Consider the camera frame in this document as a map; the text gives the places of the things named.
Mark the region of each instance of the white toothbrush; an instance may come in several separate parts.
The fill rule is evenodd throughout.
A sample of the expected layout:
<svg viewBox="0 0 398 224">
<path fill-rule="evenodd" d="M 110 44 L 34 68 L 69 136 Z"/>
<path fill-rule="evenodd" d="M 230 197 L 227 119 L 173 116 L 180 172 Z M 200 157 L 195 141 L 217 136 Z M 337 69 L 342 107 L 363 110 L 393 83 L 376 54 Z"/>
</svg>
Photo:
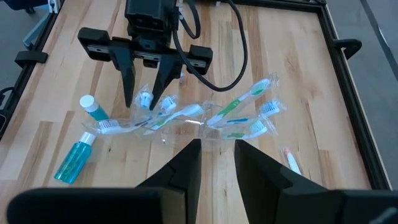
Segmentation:
<svg viewBox="0 0 398 224">
<path fill-rule="evenodd" d="M 101 134 L 121 134 L 129 133 L 135 131 L 141 126 L 131 126 L 128 128 L 123 128 L 120 126 L 119 122 L 116 120 L 100 121 L 99 126 L 101 128 Z"/>
<path fill-rule="evenodd" d="M 184 107 L 184 109 L 174 113 L 172 116 L 169 116 L 167 119 L 165 119 L 163 121 L 159 121 L 157 124 L 153 125 L 150 128 L 153 130 L 158 130 L 159 128 L 165 126 L 170 120 L 172 120 L 178 116 L 184 115 L 184 116 L 189 116 L 189 117 L 195 117 L 195 116 L 203 114 L 203 112 L 204 112 L 204 110 L 202 109 L 202 107 L 200 105 L 198 105 L 198 104 L 189 105 L 189 106 Z M 153 131 L 148 130 L 144 133 L 144 135 L 151 134 L 151 133 L 153 133 Z"/>
<path fill-rule="evenodd" d="M 228 113 L 235 110 L 235 108 L 238 107 L 238 105 L 243 100 L 245 100 L 247 97 L 249 97 L 249 96 L 259 97 L 259 96 L 263 95 L 266 92 L 266 90 L 268 89 L 270 83 L 271 83 L 271 81 L 268 78 L 260 80 L 259 82 L 257 82 L 256 84 L 254 84 L 251 87 L 250 91 L 243 94 L 238 99 L 235 99 L 234 101 L 232 101 L 228 106 L 226 106 L 224 109 L 222 109 L 217 115 L 210 118 L 207 121 L 207 125 L 211 126 L 211 125 L 214 125 L 215 123 L 221 121 Z"/>
<path fill-rule="evenodd" d="M 250 125 L 250 134 L 245 133 L 230 133 L 225 134 L 225 139 L 252 139 L 256 138 L 267 132 L 267 127 L 263 125 L 260 120 L 257 120 L 254 124 Z"/>
</svg>

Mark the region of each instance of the black cable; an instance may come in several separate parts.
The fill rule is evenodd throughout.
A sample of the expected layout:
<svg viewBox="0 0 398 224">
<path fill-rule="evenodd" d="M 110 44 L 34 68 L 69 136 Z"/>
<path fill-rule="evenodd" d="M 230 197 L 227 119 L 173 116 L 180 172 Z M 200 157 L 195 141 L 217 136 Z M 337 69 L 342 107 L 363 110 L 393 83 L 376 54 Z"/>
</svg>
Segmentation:
<svg viewBox="0 0 398 224">
<path fill-rule="evenodd" d="M 195 7 L 195 4 L 193 3 L 192 0 L 187 0 L 188 6 L 192 11 L 192 15 L 193 15 L 193 21 L 195 22 L 195 28 L 196 28 L 196 32 L 195 34 L 193 34 L 191 28 L 189 28 L 186 20 L 184 19 L 184 17 L 182 16 L 182 14 L 180 13 L 180 16 L 182 17 L 182 19 L 180 19 L 182 26 L 184 27 L 185 31 L 187 32 L 187 34 L 192 38 L 192 39 L 197 39 L 200 37 L 200 31 L 201 31 L 201 26 L 200 26 L 200 20 L 199 20 L 199 14 L 197 11 L 197 8 Z"/>
<path fill-rule="evenodd" d="M 239 24 L 239 31 L 241 33 L 241 38 L 242 38 L 242 44 L 243 44 L 243 65 L 242 65 L 242 70 L 239 73 L 238 77 L 235 79 L 232 84 L 226 87 L 217 87 L 214 86 L 212 83 L 210 83 L 206 78 L 203 78 L 198 71 L 193 67 L 191 62 L 188 60 L 187 56 L 185 56 L 180 41 L 178 39 L 177 35 L 177 30 L 173 30 L 173 40 L 174 40 L 174 45 L 175 48 L 177 49 L 178 54 L 180 55 L 181 59 L 183 60 L 184 64 L 188 67 L 188 69 L 196 76 L 203 84 L 205 84 L 207 87 L 211 88 L 214 91 L 228 91 L 236 84 L 239 83 L 239 81 L 242 79 L 244 71 L 246 70 L 246 66 L 248 65 L 248 45 L 246 43 L 246 37 L 244 35 L 244 28 L 243 28 L 243 22 L 242 22 L 242 17 L 241 14 L 239 13 L 238 8 L 235 6 L 235 4 L 232 2 L 232 0 L 227 0 L 228 4 L 232 7 L 232 10 L 235 12 L 236 17 L 238 18 L 238 24 Z"/>
</svg>

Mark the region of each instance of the wooden table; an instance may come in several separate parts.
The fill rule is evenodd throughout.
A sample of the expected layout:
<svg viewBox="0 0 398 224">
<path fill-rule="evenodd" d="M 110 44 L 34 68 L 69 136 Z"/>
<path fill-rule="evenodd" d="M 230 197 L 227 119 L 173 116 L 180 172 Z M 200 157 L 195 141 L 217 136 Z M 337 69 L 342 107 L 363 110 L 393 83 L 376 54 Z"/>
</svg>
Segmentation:
<svg viewBox="0 0 398 224">
<path fill-rule="evenodd" d="M 113 118 L 128 118 L 119 72 L 110 63 L 90 59 L 77 39 L 81 27 L 104 29 L 128 37 L 125 1 L 68 0 L 58 16 L 44 52 L 46 64 L 36 65 L 10 125 L 0 142 L 0 210 L 19 192 L 35 187 L 134 187 L 181 150 L 191 139 L 161 146 L 133 134 L 99 138 L 74 185 L 53 178 L 73 143 L 79 140 L 87 115 L 79 105 L 92 94 Z M 181 102 L 213 100 L 225 105 L 271 72 L 280 88 L 256 103 L 278 96 L 288 108 L 272 118 L 279 135 L 250 141 L 283 162 L 280 148 L 290 147 L 303 175 L 330 189 L 369 189 L 335 71 L 316 14 L 239 6 L 249 47 L 242 81 L 231 91 L 216 93 L 193 75 L 174 80 L 165 94 Z M 239 73 L 243 49 L 238 23 L 230 7 L 198 5 L 202 33 L 191 40 L 179 29 L 184 49 L 190 44 L 211 47 L 213 63 L 206 76 L 218 86 Z M 188 23 L 193 26 L 188 7 Z M 136 90 L 153 85 L 157 70 L 135 61 Z M 233 142 L 221 142 L 203 153 L 198 223 L 247 223 L 236 180 Z"/>
</svg>

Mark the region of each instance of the bottle cap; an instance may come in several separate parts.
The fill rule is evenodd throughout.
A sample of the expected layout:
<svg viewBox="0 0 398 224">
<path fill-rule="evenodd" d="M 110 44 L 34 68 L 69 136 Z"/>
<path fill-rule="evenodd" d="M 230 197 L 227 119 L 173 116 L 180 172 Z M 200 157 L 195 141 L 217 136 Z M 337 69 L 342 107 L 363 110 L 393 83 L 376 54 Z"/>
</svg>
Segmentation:
<svg viewBox="0 0 398 224">
<path fill-rule="evenodd" d="M 94 96 L 84 95 L 80 98 L 80 106 L 83 107 L 87 112 L 96 111 L 100 105 L 95 101 Z"/>
<path fill-rule="evenodd" d="M 88 133 L 88 132 L 84 132 L 79 141 L 83 142 L 83 143 L 86 143 L 89 146 L 92 146 L 93 142 L 95 140 L 95 137 L 96 136 L 94 134 L 91 134 L 91 133 Z"/>
<path fill-rule="evenodd" d="M 160 102 L 160 108 L 165 111 L 165 113 L 169 113 L 174 110 L 177 105 L 174 103 L 171 97 L 166 97 L 162 102 Z"/>
<path fill-rule="evenodd" d="M 148 92 L 142 92 L 140 96 L 140 105 L 143 108 L 148 108 L 150 106 L 150 103 L 152 102 L 152 99 L 154 96 L 151 93 Z"/>
</svg>

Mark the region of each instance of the small bottle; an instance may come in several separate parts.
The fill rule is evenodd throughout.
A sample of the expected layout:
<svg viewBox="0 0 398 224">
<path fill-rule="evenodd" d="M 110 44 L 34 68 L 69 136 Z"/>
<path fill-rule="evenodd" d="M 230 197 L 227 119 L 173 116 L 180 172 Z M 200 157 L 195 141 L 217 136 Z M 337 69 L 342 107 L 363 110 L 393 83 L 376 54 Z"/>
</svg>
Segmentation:
<svg viewBox="0 0 398 224">
<path fill-rule="evenodd" d="M 73 184 L 91 154 L 95 135 L 85 132 L 70 149 L 54 178 L 67 184 Z"/>
<path fill-rule="evenodd" d="M 80 105 L 90 114 L 96 121 L 109 119 L 104 109 L 95 101 L 94 96 L 84 95 L 80 98 Z"/>
</svg>

